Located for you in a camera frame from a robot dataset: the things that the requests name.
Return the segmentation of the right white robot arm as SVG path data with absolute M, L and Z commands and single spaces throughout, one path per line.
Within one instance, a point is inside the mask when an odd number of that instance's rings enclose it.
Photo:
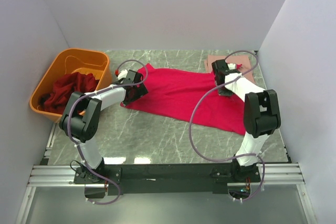
M 219 95 L 237 95 L 244 103 L 243 124 L 245 136 L 236 153 L 238 169 L 247 172 L 257 163 L 265 141 L 281 125 L 278 97 L 275 90 L 266 90 L 246 79 L 238 71 L 236 64 L 228 64 L 224 59 L 212 63 L 215 84 L 226 83 Z

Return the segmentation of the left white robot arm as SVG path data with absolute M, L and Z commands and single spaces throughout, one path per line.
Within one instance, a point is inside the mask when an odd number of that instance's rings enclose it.
M 106 88 L 87 93 L 75 91 L 70 95 L 59 127 L 74 143 L 86 168 L 95 172 L 104 168 L 95 139 L 101 111 L 114 104 L 127 106 L 147 93 L 143 74 L 123 70 L 117 81 Z

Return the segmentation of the bright pink t shirt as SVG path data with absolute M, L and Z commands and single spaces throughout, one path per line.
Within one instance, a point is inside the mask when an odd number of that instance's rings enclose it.
M 147 76 L 148 94 L 127 105 L 128 109 L 245 134 L 244 103 L 237 95 L 225 97 L 213 91 L 203 97 L 215 86 L 213 73 L 154 68 L 151 64 L 139 73 Z

